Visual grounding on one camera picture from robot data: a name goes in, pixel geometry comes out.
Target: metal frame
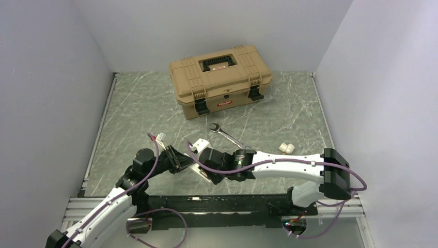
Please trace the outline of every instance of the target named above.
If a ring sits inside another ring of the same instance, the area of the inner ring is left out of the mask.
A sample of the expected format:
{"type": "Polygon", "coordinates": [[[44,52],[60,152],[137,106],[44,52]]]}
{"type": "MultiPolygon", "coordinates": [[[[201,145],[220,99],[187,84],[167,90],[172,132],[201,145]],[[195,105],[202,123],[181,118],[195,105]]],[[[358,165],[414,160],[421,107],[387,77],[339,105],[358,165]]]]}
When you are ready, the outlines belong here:
{"type": "MultiPolygon", "coordinates": [[[[321,109],[321,112],[322,112],[322,115],[324,118],[324,122],[325,122],[325,125],[327,128],[327,131],[328,131],[328,135],[330,137],[332,147],[335,148],[335,145],[334,145],[333,139],[332,139],[332,135],[330,133],[329,126],[327,124],[327,119],[325,117],[325,113],[324,113],[324,110],[322,108],[321,100],[319,98],[318,91],[317,91],[317,88],[315,85],[314,76],[315,76],[314,72],[310,73],[310,78],[312,80],[312,83],[313,83],[313,86],[314,86],[314,89],[315,89],[315,92],[316,92],[316,95],[317,95],[317,98],[318,98],[318,101],[320,104],[320,109],[321,109]]],[[[117,78],[118,78],[118,73],[116,73],[114,76],[113,83],[111,85],[111,89],[109,92],[109,96],[107,98],[105,110],[104,110],[104,113],[103,113],[101,121],[100,121],[98,134],[96,137],[96,141],[95,141],[95,144],[94,144],[91,156],[90,156],[90,160],[88,162],[87,171],[85,173],[84,181],[82,184],[82,189],[81,189],[82,192],[85,191],[85,189],[87,188],[87,185],[88,185],[88,176],[90,173],[91,164],[93,162],[93,159],[94,159],[94,156],[96,153],[96,148],[97,148],[99,138],[100,138],[100,135],[101,135],[101,132],[103,129],[106,113],[108,110],[108,106],[111,102],[111,97],[113,95],[113,91],[114,91],[114,88],[115,88],[115,85],[117,82],[117,78]]],[[[104,199],[104,197],[70,198],[69,203],[67,205],[65,216],[64,216],[63,221],[62,221],[61,232],[65,231],[67,228],[74,225],[77,221],[84,218],[85,215],[88,214],[93,208],[95,208],[103,199],[104,199]]],[[[321,200],[321,202],[326,203],[326,204],[334,204],[334,203],[337,203],[339,201],[332,200],[332,199],[324,199],[324,200],[321,200]]],[[[308,215],[306,217],[307,218],[318,218],[320,221],[320,224],[322,224],[322,222],[325,221],[325,219],[332,219],[339,210],[339,206],[325,207],[321,204],[316,204],[316,207],[318,210],[318,215],[308,215]]],[[[191,212],[190,214],[208,214],[208,213],[191,212]]],[[[360,200],[358,195],[354,196],[350,201],[347,202],[347,204],[345,204],[339,217],[340,218],[356,218],[356,221],[357,221],[365,248],[374,248],[374,242],[372,240],[372,236],[371,236],[371,233],[369,231],[367,221],[365,219],[365,213],[364,213],[364,210],[362,208],[362,203],[361,203],[361,200],[360,200]]]]}

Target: wall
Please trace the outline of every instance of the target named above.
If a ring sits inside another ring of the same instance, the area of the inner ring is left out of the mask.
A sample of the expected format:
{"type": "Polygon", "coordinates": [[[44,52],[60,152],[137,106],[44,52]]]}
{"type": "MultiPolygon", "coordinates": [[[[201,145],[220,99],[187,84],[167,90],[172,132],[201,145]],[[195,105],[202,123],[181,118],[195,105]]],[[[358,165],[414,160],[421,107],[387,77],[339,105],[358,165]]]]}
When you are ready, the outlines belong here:
{"type": "Polygon", "coordinates": [[[315,71],[352,0],[74,2],[116,72],[251,43],[272,70],[315,71]]]}
{"type": "Polygon", "coordinates": [[[376,247],[436,247],[438,2],[355,0],[316,73],[376,247]]]}
{"type": "Polygon", "coordinates": [[[111,82],[72,1],[1,1],[1,247],[44,247],[60,228],[111,82]]]}

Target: toolbox handle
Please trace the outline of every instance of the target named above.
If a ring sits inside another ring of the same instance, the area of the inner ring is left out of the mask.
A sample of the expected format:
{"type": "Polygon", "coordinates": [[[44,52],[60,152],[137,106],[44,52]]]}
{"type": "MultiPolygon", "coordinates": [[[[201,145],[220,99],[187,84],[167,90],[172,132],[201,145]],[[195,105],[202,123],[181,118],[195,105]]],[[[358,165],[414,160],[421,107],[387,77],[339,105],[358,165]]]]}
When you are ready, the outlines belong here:
{"type": "Polygon", "coordinates": [[[210,65],[219,64],[219,63],[223,63],[223,62],[228,62],[228,66],[234,66],[236,64],[232,60],[232,57],[229,55],[218,57],[218,58],[210,58],[210,59],[204,60],[202,62],[202,71],[203,72],[209,71],[210,65]]]}

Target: silver wrench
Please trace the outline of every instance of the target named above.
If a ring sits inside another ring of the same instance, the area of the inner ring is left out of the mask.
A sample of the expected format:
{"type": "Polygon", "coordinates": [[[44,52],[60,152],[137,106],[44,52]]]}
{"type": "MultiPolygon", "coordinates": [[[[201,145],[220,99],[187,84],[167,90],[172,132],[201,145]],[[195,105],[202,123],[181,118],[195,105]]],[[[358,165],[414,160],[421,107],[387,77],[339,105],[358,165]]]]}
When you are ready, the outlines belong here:
{"type": "Polygon", "coordinates": [[[251,146],[244,144],[240,141],[238,141],[237,139],[233,138],[231,135],[229,135],[228,133],[226,133],[224,130],[221,129],[221,127],[219,126],[219,124],[217,123],[212,123],[210,125],[210,130],[215,132],[215,133],[220,133],[223,137],[227,138],[229,141],[233,142],[236,146],[238,146],[240,149],[247,149],[247,148],[251,148],[251,146]]]}

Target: toolbox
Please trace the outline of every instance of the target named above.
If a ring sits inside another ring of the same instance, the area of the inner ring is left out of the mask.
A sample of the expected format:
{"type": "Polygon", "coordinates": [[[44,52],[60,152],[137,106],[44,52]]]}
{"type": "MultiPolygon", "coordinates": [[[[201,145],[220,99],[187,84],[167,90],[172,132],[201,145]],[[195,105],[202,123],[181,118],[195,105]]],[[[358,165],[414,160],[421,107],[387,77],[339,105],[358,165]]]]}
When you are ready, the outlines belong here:
{"type": "Polygon", "coordinates": [[[272,79],[253,45],[177,60],[169,71],[186,119],[259,101],[272,79]]]}

